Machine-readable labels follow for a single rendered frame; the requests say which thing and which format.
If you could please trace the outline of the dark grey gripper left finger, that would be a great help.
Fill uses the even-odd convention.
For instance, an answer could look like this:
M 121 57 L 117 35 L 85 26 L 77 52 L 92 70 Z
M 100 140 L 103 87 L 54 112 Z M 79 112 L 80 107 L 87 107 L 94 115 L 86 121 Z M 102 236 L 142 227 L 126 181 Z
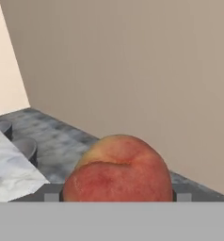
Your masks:
M 45 184 L 35 193 L 16 199 L 16 202 L 60 202 L 62 197 L 63 184 Z

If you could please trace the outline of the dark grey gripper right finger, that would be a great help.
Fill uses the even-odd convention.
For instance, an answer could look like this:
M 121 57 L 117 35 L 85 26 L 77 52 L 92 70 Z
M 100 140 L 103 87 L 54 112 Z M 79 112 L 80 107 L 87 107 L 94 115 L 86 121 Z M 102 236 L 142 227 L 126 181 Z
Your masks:
M 218 194 L 215 191 L 206 192 L 192 185 L 174 184 L 172 188 L 173 188 L 173 200 L 177 202 L 224 201 L 224 195 Z

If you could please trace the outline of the red yellow peach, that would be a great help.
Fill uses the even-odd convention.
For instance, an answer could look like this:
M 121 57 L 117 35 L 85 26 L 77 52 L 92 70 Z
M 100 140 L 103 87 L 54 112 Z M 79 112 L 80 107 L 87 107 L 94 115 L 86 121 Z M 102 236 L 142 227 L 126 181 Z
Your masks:
M 64 201 L 172 201 L 172 183 L 161 155 L 143 140 L 104 137 L 76 164 L 63 186 Z

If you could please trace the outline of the dark grey round stool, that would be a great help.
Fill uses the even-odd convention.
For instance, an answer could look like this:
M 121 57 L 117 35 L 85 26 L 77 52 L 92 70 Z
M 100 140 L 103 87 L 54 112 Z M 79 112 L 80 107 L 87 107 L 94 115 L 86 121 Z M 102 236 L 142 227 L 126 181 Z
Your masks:
M 37 154 L 38 143 L 35 139 L 25 137 L 13 141 L 14 146 L 28 159 L 35 167 L 38 166 Z
M 8 120 L 0 121 L 0 131 L 8 138 L 12 140 L 12 123 Z

